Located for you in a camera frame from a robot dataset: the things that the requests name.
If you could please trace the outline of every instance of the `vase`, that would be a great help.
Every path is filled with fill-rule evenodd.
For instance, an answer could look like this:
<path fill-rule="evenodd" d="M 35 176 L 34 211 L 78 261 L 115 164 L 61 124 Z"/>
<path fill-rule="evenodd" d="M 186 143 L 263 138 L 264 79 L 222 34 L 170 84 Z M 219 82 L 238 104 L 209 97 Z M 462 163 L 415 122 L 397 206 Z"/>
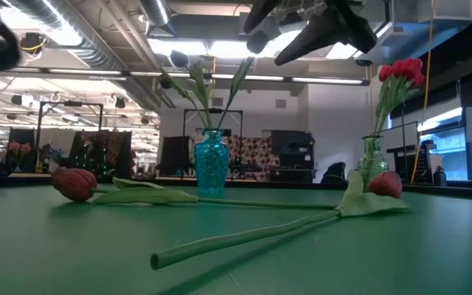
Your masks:
<path fill-rule="evenodd" d="M 360 172 L 365 189 L 376 175 L 389 171 L 389 164 L 380 151 L 380 144 L 384 137 L 365 136 L 362 139 L 364 140 L 364 156 L 358 162 L 358 172 Z"/>
<path fill-rule="evenodd" d="M 205 139 L 194 148 L 194 169 L 200 195 L 223 194 L 229 169 L 229 147 L 221 142 L 221 129 L 205 129 Z"/>

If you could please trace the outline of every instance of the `green stem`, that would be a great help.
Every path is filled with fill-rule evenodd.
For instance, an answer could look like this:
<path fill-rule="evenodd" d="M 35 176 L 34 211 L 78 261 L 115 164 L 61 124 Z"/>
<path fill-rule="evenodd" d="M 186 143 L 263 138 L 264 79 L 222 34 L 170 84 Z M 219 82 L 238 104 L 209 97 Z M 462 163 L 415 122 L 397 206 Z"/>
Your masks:
<path fill-rule="evenodd" d="M 115 189 L 91 188 L 92 193 L 110 193 L 116 191 Z"/>
<path fill-rule="evenodd" d="M 238 205 L 238 206 L 256 206 L 256 207 L 273 207 L 273 208 L 291 208 L 291 209 L 334 209 L 335 205 L 321 204 L 301 204 L 301 203 L 285 203 L 285 202 L 254 202 L 254 201 L 238 201 L 238 200 L 221 200 L 200 197 L 198 202 Z"/>
<path fill-rule="evenodd" d="M 173 247 L 164 252 L 152 254 L 151 267 L 153 270 L 159 270 L 196 255 L 240 245 L 243 243 L 249 243 L 262 238 L 285 234 L 296 229 L 300 229 L 305 225 L 329 220 L 339 216 L 339 214 L 340 213 L 338 211 L 332 210 L 331 212 L 325 212 L 319 215 L 306 216 L 284 225 L 254 229 L 239 234 L 228 234 L 220 237 L 204 238 L 196 242 L 186 243 L 178 247 Z"/>

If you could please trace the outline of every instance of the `ceiling duct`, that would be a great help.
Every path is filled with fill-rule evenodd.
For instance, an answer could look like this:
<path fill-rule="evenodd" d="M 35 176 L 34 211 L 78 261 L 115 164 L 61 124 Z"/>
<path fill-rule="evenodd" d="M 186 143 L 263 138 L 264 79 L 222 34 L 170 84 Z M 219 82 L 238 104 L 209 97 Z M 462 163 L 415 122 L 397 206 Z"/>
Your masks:
<path fill-rule="evenodd" d="M 70 53 L 95 70 L 127 70 L 126 65 L 108 47 L 94 28 L 67 0 L 5 0 L 6 3 L 30 18 L 44 23 L 46 35 L 61 45 L 74 46 Z M 113 81 L 123 88 L 136 103 L 144 108 L 157 110 L 161 102 L 135 78 Z"/>
<path fill-rule="evenodd" d="M 169 22 L 170 8 L 165 0 L 141 0 L 141 6 L 149 24 L 163 26 Z"/>

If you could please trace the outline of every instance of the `table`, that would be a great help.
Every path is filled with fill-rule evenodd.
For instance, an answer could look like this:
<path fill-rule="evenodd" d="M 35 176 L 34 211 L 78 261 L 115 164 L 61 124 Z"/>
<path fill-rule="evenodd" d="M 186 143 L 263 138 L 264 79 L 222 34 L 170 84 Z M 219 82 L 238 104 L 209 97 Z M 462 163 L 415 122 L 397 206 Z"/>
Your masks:
<path fill-rule="evenodd" d="M 338 203 L 342 194 L 225 191 L 278 202 Z M 98 206 L 70 203 L 49 186 L 0 188 L 0 294 L 472 294 L 472 200 L 402 199 L 406 214 L 331 221 L 155 271 L 155 251 L 318 211 Z"/>

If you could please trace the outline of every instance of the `white wall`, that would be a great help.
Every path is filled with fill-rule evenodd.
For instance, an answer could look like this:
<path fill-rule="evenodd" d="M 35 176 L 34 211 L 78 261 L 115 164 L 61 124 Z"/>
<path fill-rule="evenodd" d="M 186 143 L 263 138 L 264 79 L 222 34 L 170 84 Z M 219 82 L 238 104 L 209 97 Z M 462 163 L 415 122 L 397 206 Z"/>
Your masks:
<path fill-rule="evenodd" d="M 192 104 L 184 98 L 178 98 L 173 91 L 168 95 L 173 98 L 177 109 L 161 110 L 161 136 L 181 136 L 183 132 L 183 109 L 193 108 Z M 216 90 L 218 98 L 229 96 L 229 90 Z M 287 101 L 287 108 L 276 109 L 276 99 Z M 298 130 L 297 123 L 297 98 L 291 97 L 288 91 L 253 90 L 251 93 L 240 91 L 230 107 L 230 110 L 243 111 L 243 136 L 261 137 L 262 130 Z M 233 134 L 239 134 L 239 114 L 228 113 L 224 119 L 222 128 L 233 130 Z M 194 112 L 188 113 L 188 121 L 185 134 L 190 135 L 196 128 L 202 128 L 202 121 Z M 212 115 L 213 124 L 217 124 L 220 115 Z"/>
<path fill-rule="evenodd" d="M 346 163 L 346 173 L 355 169 L 363 155 L 362 136 L 372 132 L 370 88 L 316 85 L 308 87 L 309 131 L 315 138 L 315 182 L 335 162 Z M 378 94 L 373 96 L 374 107 Z"/>

